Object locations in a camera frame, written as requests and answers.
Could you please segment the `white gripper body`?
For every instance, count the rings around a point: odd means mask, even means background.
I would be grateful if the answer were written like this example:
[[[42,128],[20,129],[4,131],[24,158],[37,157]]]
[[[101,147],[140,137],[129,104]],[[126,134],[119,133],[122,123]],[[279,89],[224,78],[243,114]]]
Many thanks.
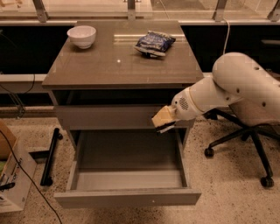
[[[201,114],[193,101],[189,87],[176,94],[171,105],[175,108],[175,116],[178,120],[189,121]]]

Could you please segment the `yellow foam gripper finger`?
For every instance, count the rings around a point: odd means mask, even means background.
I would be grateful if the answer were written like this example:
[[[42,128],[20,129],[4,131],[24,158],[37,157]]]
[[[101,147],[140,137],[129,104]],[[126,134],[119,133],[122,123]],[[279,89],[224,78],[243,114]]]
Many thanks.
[[[176,121],[176,108],[173,106],[164,106],[151,120],[156,128],[162,127],[168,123],[173,123]]]

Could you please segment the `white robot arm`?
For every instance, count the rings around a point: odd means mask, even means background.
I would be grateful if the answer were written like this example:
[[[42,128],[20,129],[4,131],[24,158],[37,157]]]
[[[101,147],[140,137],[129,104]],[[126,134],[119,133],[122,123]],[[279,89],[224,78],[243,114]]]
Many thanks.
[[[280,120],[280,81],[248,55],[228,52],[214,62],[210,76],[175,94],[171,105],[162,107],[151,120],[164,132],[178,121],[241,100],[253,102]]]

